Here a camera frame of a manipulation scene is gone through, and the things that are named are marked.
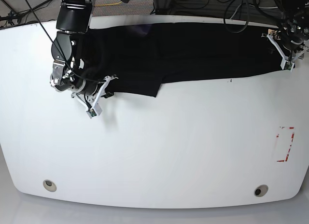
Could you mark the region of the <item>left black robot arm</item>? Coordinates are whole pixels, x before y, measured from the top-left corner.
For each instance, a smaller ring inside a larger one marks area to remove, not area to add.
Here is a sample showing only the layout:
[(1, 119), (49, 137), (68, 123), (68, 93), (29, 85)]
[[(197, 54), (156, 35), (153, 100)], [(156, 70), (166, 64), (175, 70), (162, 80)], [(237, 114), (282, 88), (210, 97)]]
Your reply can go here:
[(309, 0), (274, 0), (282, 12), (280, 39), (289, 51), (300, 50), (309, 39)]

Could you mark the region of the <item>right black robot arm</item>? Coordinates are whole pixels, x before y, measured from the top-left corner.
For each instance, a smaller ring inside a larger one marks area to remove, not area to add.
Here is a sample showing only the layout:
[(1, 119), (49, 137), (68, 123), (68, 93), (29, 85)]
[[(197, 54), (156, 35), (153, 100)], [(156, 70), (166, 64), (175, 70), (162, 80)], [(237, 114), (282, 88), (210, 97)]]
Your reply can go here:
[(107, 81), (107, 68), (112, 60), (103, 30), (89, 28), (95, 1), (61, 0), (58, 31), (51, 47), (54, 58), (51, 87), (83, 95), (87, 107)]

